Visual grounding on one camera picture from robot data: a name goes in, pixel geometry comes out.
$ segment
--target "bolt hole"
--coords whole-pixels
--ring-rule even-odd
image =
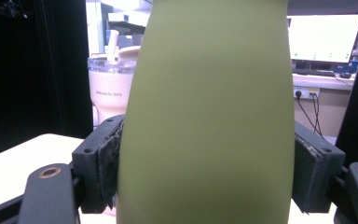
[[[327,153],[333,152],[333,150],[331,150],[331,149],[329,149],[329,148],[322,148],[322,150],[323,150],[324,152],[327,152]]]
[[[58,167],[48,168],[48,169],[42,171],[42,173],[40,173],[39,177],[40,178],[50,178],[52,176],[57,175],[60,171],[61,171],[61,169]]]

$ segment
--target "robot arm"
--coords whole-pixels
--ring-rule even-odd
[[[0,223],[79,223],[78,207],[86,214],[112,207],[124,118],[104,121],[73,152],[69,165],[51,164],[30,174],[24,194],[0,205]],[[296,125],[292,198],[302,212],[325,213],[333,202],[335,223],[358,223],[358,162],[347,170],[342,167],[344,157]]]

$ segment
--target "black cable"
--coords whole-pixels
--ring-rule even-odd
[[[316,129],[318,129],[319,130],[318,133],[320,133],[321,136],[323,136],[322,130],[321,130],[321,124],[319,122],[319,98],[316,93],[312,93],[311,96],[312,96],[312,100],[313,100],[313,108],[315,110],[315,117],[316,117],[314,132],[317,131]]]
[[[344,80],[341,80],[341,79],[339,79],[339,78],[337,78],[337,77],[335,77],[335,79],[338,80],[338,81],[340,81],[340,82],[342,82],[342,83],[344,83],[344,84],[347,85],[347,86],[350,86],[350,87],[353,86],[353,85],[349,84],[348,82],[346,82],[346,81],[344,81]]]
[[[322,134],[322,130],[321,130],[321,124],[319,123],[319,97],[315,94],[316,97],[316,103],[318,105],[318,126],[319,126],[319,133],[321,134],[322,139],[324,139],[324,135]]]
[[[305,111],[305,109],[302,107],[301,103],[300,103],[300,97],[297,96],[297,102],[298,105],[300,106],[301,110],[304,112],[305,116],[307,117],[308,121],[310,122],[310,125],[313,127],[313,129],[320,135],[322,136],[321,133],[319,133],[319,131],[316,129],[315,125],[313,125],[312,121],[310,121],[310,117],[308,116],[307,112]]]

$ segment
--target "power outlet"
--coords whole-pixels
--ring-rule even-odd
[[[300,91],[301,92],[301,96],[300,99],[312,99],[312,94],[314,95],[313,97],[319,97],[319,92],[320,89],[318,88],[312,88],[312,87],[296,87],[294,86],[294,90],[293,90],[293,95],[295,98],[297,98],[296,96],[296,92]]]

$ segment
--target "desk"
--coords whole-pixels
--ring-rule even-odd
[[[69,163],[72,160],[72,151],[82,141],[77,138],[44,134],[0,153],[0,203],[22,195],[28,174],[34,170],[52,163]],[[292,201],[288,223],[333,223],[335,210],[336,207],[332,206],[329,214],[301,214]],[[79,214],[83,224],[116,223],[116,218],[107,214]]]
[[[354,77],[317,77],[293,74],[293,85],[297,87],[313,87],[328,90],[351,91]]]

